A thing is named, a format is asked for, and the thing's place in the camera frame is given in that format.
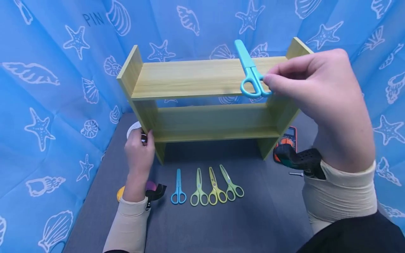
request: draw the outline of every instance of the gray mat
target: gray mat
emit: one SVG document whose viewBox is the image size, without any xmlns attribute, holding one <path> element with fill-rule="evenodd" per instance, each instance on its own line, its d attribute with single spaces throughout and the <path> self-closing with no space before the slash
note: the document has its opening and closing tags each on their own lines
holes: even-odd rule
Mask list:
<svg viewBox="0 0 405 253">
<path fill-rule="evenodd" d="M 113 222 L 117 190 L 125 184 L 128 165 L 124 154 L 126 132 L 136 118 L 125 114 L 76 220 L 64 253 L 101 253 Z M 301 114 L 293 126 L 298 132 L 298 151 L 309 148 L 316 124 Z M 196 190 L 196 169 L 201 168 L 202 188 L 209 194 L 208 167 L 212 166 L 219 188 L 226 190 L 219 165 L 245 190 L 243 198 L 215 206 L 190 205 Z M 176 170 L 181 169 L 187 202 L 173 205 Z M 167 185 L 165 196 L 152 204 L 146 252 L 295 252 L 312 236 L 301 196 L 303 178 L 274 163 L 261 160 L 255 140 L 171 143 L 165 165 L 155 161 L 150 180 Z"/>
</svg>

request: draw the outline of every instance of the green scissors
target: green scissors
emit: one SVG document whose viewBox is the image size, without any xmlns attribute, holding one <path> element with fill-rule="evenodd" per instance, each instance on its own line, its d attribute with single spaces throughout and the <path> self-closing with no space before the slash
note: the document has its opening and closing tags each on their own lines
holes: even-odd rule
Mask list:
<svg viewBox="0 0 405 253">
<path fill-rule="evenodd" d="M 200 168 L 197 169 L 197 190 L 196 192 L 193 193 L 193 195 L 191 195 L 190 197 L 190 203 L 192 206 L 197 206 L 198 203 L 201 203 L 203 206 L 208 205 L 208 195 L 203 192 L 203 189 L 201 187 L 203 182 L 203 179 L 201 178 L 201 170 Z M 193 203 L 193 197 L 196 196 L 197 197 L 197 202 Z M 203 196 L 205 196 L 207 198 L 207 202 L 203 203 Z"/>
<path fill-rule="evenodd" d="M 238 196 L 239 198 L 243 197 L 243 196 L 245 195 L 245 191 L 242 189 L 242 187 L 240 187 L 239 185 L 235 185 L 235 184 L 232 183 L 232 181 L 231 181 L 231 179 L 230 179 L 228 173 L 226 172 L 226 170 L 225 170 L 225 168 L 222 166 L 222 164 L 220 164 L 220 169 L 221 169 L 222 175 L 223 175 L 224 178 L 225 178 L 225 181 L 226 181 L 227 184 L 228 184 L 228 188 L 226 189 L 226 196 L 227 196 L 228 200 L 229 200 L 229 201 L 234 201 L 235 198 L 236 198 L 236 196 Z M 228 192 L 229 192 L 229 191 L 230 191 L 230 192 L 232 193 L 232 195 L 233 195 L 233 198 L 232 198 L 232 199 L 229 198 L 229 195 L 228 195 Z"/>
<path fill-rule="evenodd" d="M 224 191 L 218 188 L 217 179 L 215 178 L 214 170 L 212 169 L 212 167 L 209 167 L 209 177 L 211 179 L 212 191 L 208 195 L 208 202 L 213 206 L 217 204 L 218 200 L 221 203 L 225 203 L 228 197 L 226 196 L 226 193 Z M 221 199 L 221 193 L 224 194 L 225 200 Z M 211 196 L 215 197 L 215 202 L 211 202 Z"/>
</svg>

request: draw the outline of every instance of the blue curtain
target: blue curtain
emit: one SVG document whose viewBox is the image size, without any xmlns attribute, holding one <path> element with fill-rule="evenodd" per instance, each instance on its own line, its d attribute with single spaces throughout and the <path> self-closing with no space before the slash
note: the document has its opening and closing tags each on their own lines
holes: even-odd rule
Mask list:
<svg viewBox="0 0 405 253">
<path fill-rule="evenodd" d="M 372 119 L 377 195 L 405 230 L 405 2 L 9 0 L 0 4 L 0 252 L 59 253 L 122 113 L 115 77 L 144 62 L 285 55 L 298 36 L 350 55 Z M 159 106 L 263 102 L 162 100 Z"/>
</svg>

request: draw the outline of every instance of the orange multimeter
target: orange multimeter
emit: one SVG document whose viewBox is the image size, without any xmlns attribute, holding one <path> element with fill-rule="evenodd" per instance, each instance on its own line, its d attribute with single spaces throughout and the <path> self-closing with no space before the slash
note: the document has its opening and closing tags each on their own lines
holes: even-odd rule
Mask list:
<svg viewBox="0 0 405 253">
<path fill-rule="evenodd" d="M 284 133 L 283 137 L 278 141 L 275 148 L 277 148 L 281 144 L 289 144 L 293 147 L 295 152 L 297 152 L 297 129 L 293 126 L 290 126 L 286 132 Z M 273 149 L 273 159 L 276 163 L 281 164 L 280 159 L 276 156 Z"/>
</svg>

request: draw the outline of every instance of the arm sleeve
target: arm sleeve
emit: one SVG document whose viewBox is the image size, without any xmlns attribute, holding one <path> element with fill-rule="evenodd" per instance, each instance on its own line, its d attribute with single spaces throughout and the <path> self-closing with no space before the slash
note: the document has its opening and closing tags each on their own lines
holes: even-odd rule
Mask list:
<svg viewBox="0 0 405 253">
<path fill-rule="evenodd" d="M 321 168 L 326 180 L 304 176 L 302 191 L 314 234 L 335 221 L 377 212 L 375 161 L 358 173 L 337 170 L 324 161 L 321 161 Z"/>
<path fill-rule="evenodd" d="M 146 222 L 150 211 L 145 210 L 147 201 L 147 197 L 141 202 L 128 202 L 121 198 L 103 252 L 123 250 L 129 253 L 143 253 L 145 251 Z"/>
</svg>

